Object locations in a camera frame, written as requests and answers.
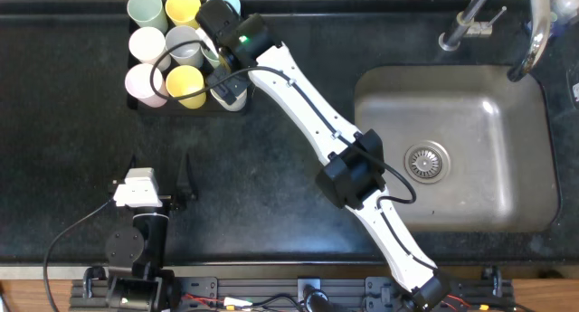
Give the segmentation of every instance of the faucet handle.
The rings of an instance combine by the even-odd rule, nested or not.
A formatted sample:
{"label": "faucet handle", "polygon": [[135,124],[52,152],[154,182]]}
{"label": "faucet handle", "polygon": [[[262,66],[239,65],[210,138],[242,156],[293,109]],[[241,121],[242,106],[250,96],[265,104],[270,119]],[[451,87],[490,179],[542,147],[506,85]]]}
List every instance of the faucet handle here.
{"label": "faucet handle", "polygon": [[507,11],[503,5],[501,10],[496,14],[490,22],[473,22],[464,37],[490,37],[492,35],[492,25]]}

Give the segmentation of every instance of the faucet spout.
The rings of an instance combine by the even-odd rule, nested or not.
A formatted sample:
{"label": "faucet spout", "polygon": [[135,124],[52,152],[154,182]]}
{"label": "faucet spout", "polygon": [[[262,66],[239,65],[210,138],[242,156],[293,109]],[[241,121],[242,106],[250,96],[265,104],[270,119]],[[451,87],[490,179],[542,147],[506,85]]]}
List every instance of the faucet spout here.
{"label": "faucet spout", "polygon": [[531,0],[533,30],[530,45],[520,64],[508,71],[508,79],[519,81],[536,65],[546,48],[551,32],[551,5],[549,0]]}

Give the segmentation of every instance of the sink drain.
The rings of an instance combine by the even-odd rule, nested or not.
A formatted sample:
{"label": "sink drain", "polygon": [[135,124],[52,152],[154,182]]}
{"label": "sink drain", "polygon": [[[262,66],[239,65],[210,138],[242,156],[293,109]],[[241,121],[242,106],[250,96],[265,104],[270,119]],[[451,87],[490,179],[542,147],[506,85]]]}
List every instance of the sink drain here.
{"label": "sink drain", "polygon": [[448,172],[451,162],[446,150],[433,141],[422,141],[410,147],[404,161],[408,174],[425,184],[440,181]]}

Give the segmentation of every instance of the black cable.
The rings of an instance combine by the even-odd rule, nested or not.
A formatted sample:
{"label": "black cable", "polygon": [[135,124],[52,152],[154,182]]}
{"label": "black cable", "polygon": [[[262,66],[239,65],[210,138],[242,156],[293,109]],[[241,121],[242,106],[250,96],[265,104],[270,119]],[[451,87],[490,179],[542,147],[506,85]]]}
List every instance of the black cable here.
{"label": "black cable", "polygon": [[276,295],[272,298],[268,298],[260,303],[255,303],[253,305],[247,306],[247,307],[240,307],[240,309],[245,309],[245,308],[256,308],[256,307],[265,307],[273,302],[279,301],[281,299],[285,299],[287,300],[289,303],[291,303],[291,305],[293,307],[295,307],[299,312],[302,312],[303,309],[301,308],[301,306],[298,304],[298,302],[296,302],[291,296],[286,295],[286,294],[279,294]]}
{"label": "black cable", "polygon": [[48,302],[51,304],[52,310],[54,312],[59,312],[58,308],[56,307],[56,304],[54,303],[54,298],[52,297],[52,292],[51,292],[51,287],[48,284],[48,258],[51,255],[52,249],[54,249],[54,244],[56,244],[56,242],[58,240],[61,239],[62,236],[68,234],[70,231],[72,231],[74,228],[76,228],[77,226],[79,226],[82,222],[88,220],[90,217],[92,217],[95,213],[100,212],[104,207],[107,206],[107,204],[111,203],[113,200],[108,199],[107,202],[105,202],[101,207],[97,208],[97,210],[95,210],[92,213],[89,213],[88,215],[82,217],[80,220],[78,220],[76,223],[74,223],[73,225],[69,226],[66,230],[62,231],[60,234],[56,235],[56,237],[54,238],[54,240],[52,240],[51,245],[48,247],[48,250],[46,251],[46,254],[44,255],[44,262],[43,262],[43,280],[44,280],[44,290],[46,290],[46,297],[48,298]]}
{"label": "black cable", "polygon": [[[327,119],[321,114],[321,112],[318,110],[318,108],[316,108],[316,106],[314,105],[314,103],[311,102],[311,100],[309,99],[308,95],[298,86],[298,84],[296,82],[292,82],[292,79],[290,77],[288,77],[288,75],[286,75],[285,73],[281,72],[281,71],[277,71],[273,68],[270,67],[250,67],[250,68],[244,68],[244,69],[240,69],[238,71],[234,71],[231,74],[229,74],[227,77],[217,81],[214,85],[212,86],[207,86],[203,89],[200,89],[198,91],[195,91],[191,94],[187,94],[187,95],[183,95],[183,96],[176,96],[176,97],[171,97],[171,96],[167,96],[165,94],[160,93],[156,88],[155,88],[155,83],[154,83],[154,76],[155,76],[155,71],[156,68],[158,67],[158,65],[161,63],[161,61],[163,59],[165,59],[165,57],[167,55],[169,55],[169,53],[171,53],[172,51],[180,48],[181,46],[185,46],[187,44],[193,44],[193,43],[200,43],[204,48],[207,48],[207,45],[205,45],[205,43],[203,43],[203,41],[199,41],[199,40],[192,40],[192,41],[186,41],[186,42],[182,42],[179,43],[173,47],[171,47],[170,49],[168,49],[167,51],[165,51],[163,54],[161,54],[161,56],[157,59],[157,61],[155,62],[155,64],[153,64],[153,69],[151,70],[151,74],[149,76],[149,84],[151,89],[153,90],[153,92],[155,92],[155,94],[162,98],[162,99],[166,99],[166,100],[181,100],[181,99],[190,99],[192,97],[201,95],[205,92],[207,92],[208,90],[211,90],[212,88],[221,85],[222,83],[228,81],[229,79],[242,74],[242,73],[246,73],[249,71],[268,71],[271,73],[274,73],[276,75],[278,75],[279,77],[281,77],[282,79],[284,79],[288,85],[291,85],[294,90],[296,90],[296,92],[308,103],[309,107],[314,111],[314,113],[316,114],[316,116],[318,116],[318,118],[322,121],[322,123],[324,123],[324,125],[329,129],[329,131],[332,134],[336,134],[336,129],[332,126],[331,123],[329,123],[329,121],[327,121]],[[398,180],[400,180],[400,182],[402,184],[404,184],[404,186],[408,189],[408,191],[410,192],[412,198],[411,199],[401,199],[401,198],[397,198],[397,197],[393,197],[390,195],[383,195],[380,198],[381,199],[385,199],[385,200],[391,200],[397,203],[406,203],[406,204],[410,204],[410,203],[414,203],[416,202],[416,192],[414,191],[414,188],[412,187],[412,185],[400,174],[398,173],[398,171],[396,171],[395,169],[393,169],[391,166],[389,166],[387,163],[374,158],[373,156],[371,156],[370,154],[366,153],[366,151],[362,150],[361,148],[358,148],[356,146],[354,146],[352,143],[350,143],[349,141],[347,141],[344,137],[339,136],[338,137],[340,141],[342,141],[346,146],[354,149],[357,153],[359,153],[360,155],[362,155],[363,157],[365,157],[368,161],[372,162],[373,164],[376,164],[380,167],[382,167],[383,169],[385,169],[386,171],[388,171],[390,174],[394,175],[394,177],[396,177]]]}
{"label": "black cable", "polygon": [[430,270],[437,270],[438,268],[431,266],[430,264],[416,258],[411,252],[410,250],[408,250],[404,244],[402,243],[402,241],[400,241],[400,239],[398,238],[398,235],[396,235],[396,232],[394,231],[394,227],[392,227],[392,225],[390,224],[390,222],[388,221],[388,217],[386,217],[386,214],[384,213],[384,210],[382,209],[382,205],[380,204],[380,202],[382,200],[389,200],[389,199],[381,199],[382,197],[378,198],[378,200],[376,200],[376,205],[378,206],[378,209],[382,210],[380,212],[380,214],[382,215],[382,218],[384,219],[384,222],[386,223],[386,226],[388,226],[388,229],[390,230],[390,233],[392,234],[392,236],[394,236],[394,239],[396,240],[396,242],[398,242],[398,245],[400,245],[400,247],[402,248],[402,250],[404,250],[404,252],[408,255],[411,255],[413,257],[413,260],[422,264],[424,267],[430,269]]}

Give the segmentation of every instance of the yellow cup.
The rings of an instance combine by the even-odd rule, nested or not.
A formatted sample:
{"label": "yellow cup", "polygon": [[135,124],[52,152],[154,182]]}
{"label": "yellow cup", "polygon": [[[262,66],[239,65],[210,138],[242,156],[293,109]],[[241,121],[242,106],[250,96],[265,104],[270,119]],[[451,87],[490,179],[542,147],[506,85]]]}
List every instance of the yellow cup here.
{"label": "yellow cup", "polygon": [[[183,96],[204,87],[203,75],[192,66],[178,66],[166,76],[166,90],[173,97]],[[198,109],[205,103],[207,95],[201,93],[190,99],[181,99],[179,103],[188,109]]]}
{"label": "yellow cup", "polygon": [[186,25],[199,28],[195,15],[200,6],[200,0],[166,0],[165,11],[175,26]]}

